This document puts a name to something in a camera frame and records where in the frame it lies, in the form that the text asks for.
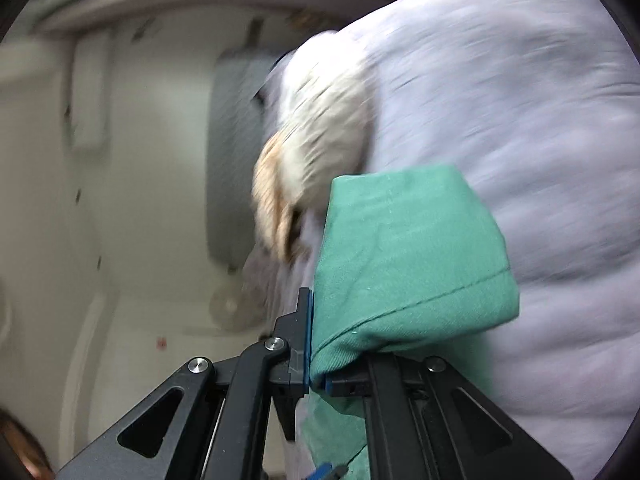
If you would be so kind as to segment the cream textured pillow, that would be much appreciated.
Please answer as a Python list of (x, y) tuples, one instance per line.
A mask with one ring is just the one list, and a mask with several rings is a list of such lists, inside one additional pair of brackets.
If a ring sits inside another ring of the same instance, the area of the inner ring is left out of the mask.
[(299, 209), (326, 209), (332, 181), (356, 174), (372, 122), (366, 56), (337, 32), (322, 32), (292, 54), (282, 75), (280, 175)]

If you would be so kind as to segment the green jacket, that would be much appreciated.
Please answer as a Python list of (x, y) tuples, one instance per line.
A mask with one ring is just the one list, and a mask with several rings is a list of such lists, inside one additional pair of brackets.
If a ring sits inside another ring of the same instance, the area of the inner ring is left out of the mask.
[(300, 432), (316, 466), (369, 474), (357, 399), (321, 390), (366, 351), (438, 354), (491, 389), (486, 330), (520, 312), (506, 242), (451, 166), (336, 178), (314, 274), (310, 381)]

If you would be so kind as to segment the lavender bed blanket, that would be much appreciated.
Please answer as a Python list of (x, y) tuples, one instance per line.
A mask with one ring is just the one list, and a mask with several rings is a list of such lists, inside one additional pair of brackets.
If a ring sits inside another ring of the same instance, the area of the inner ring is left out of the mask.
[[(484, 333), (485, 393), (574, 478), (603, 476), (639, 407), (639, 64), (624, 35), (599, 0), (397, 0), (337, 33), (366, 56), (373, 112), (342, 177), (462, 174), (520, 296)], [(260, 92), (267, 141), (292, 54)], [(247, 263), (261, 288), (277, 270), (277, 313), (314, 284), (329, 204), (295, 209), (305, 252), (287, 264), (257, 239)]]

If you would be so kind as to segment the beige striped cloth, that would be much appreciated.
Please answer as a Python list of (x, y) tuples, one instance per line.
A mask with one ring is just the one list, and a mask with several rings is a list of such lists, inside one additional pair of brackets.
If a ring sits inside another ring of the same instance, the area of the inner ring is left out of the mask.
[(256, 236), (273, 259), (291, 264), (303, 254), (299, 241), (299, 211), (285, 197), (280, 162), (286, 131), (275, 133), (254, 166), (252, 202)]

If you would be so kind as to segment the round white fan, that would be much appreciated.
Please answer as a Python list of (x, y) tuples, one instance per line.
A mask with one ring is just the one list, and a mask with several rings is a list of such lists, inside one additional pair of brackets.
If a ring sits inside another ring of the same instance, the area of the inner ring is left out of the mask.
[(218, 286), (209, 301), (209, 314), (221, 330), (241, 333), (262, 325), (266, 311), (257, 296), (242, 282)]

